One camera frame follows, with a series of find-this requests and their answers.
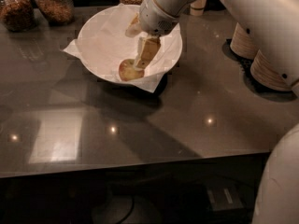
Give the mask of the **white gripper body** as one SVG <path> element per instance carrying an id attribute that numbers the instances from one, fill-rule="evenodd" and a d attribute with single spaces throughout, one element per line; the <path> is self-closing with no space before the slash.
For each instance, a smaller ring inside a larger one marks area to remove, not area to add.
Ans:
<path id="1" fill-rule="evenodd" d="M 178 24 L 178 18 L 163 11 L 156 0 L 143 0 L 139 8 L 141 29 L 150 35 L 169 35 Z"/>

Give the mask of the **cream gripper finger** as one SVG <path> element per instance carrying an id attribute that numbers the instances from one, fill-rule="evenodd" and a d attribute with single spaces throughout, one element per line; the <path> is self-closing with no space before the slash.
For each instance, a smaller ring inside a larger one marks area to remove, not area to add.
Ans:
<path id="1" fill-rule="evenodd" d="M 159 36 L 148 35 L 138 40 L 137 56 L 135 57 L 134 68 L 145 69 L 154 59 L 161 47 Z"/>
<path id="2" fill-rule="evenodd" d="M 133 19 L 131 20 L 129 26 L 125 31 L 125 35 L 128 37 L 135 37 L 142 32 L 141 23 L 139 19 L 139 14 L 136 13 Z"/>

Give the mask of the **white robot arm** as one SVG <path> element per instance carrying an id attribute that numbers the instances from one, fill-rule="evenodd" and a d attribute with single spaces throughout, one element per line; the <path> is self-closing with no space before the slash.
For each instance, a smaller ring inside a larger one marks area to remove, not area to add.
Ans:
<path id="1" fill-rule="evenodd" d="M 168 35 L 194 1 L 144 0 L 126 34 Z M 299 95 L 299 0 L 221 2 Z M 268 158 L 251 224 L 299 224 L 299 125 L 281 138 Z"/>

